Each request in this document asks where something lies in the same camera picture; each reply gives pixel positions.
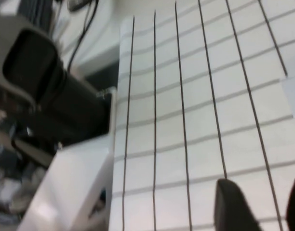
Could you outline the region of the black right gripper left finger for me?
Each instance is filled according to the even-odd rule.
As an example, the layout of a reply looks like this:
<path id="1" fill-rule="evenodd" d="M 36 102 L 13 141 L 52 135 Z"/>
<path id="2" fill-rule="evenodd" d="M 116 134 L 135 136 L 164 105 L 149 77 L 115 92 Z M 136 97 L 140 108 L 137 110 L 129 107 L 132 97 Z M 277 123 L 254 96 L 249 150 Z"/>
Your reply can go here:
<path id="1" fill-rule="evenodd" d="M 236 183 L 219 179 L 216 184 L 214 225 L 216 231 L 261 230 L 243 192 Z"/>

